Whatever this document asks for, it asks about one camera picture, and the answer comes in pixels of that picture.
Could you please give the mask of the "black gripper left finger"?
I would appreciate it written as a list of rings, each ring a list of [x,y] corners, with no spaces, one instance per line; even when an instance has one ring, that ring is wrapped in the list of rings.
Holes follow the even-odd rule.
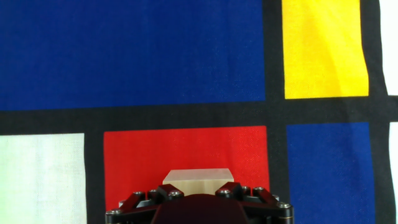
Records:
[[[159,185],[147,192],[133,192],[118,208],[106,211],[106,224],[152,223],[160,206],[183,198],[183,192],[172,184]]]

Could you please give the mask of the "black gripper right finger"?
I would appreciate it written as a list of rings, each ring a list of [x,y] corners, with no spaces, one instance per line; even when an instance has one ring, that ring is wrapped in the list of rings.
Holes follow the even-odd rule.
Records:
[[[264,187],[250,188],[239,182],[227,182],[215,191],[225,202],[221,208],[238,223],[294,224],[294,207],[282,202]]]

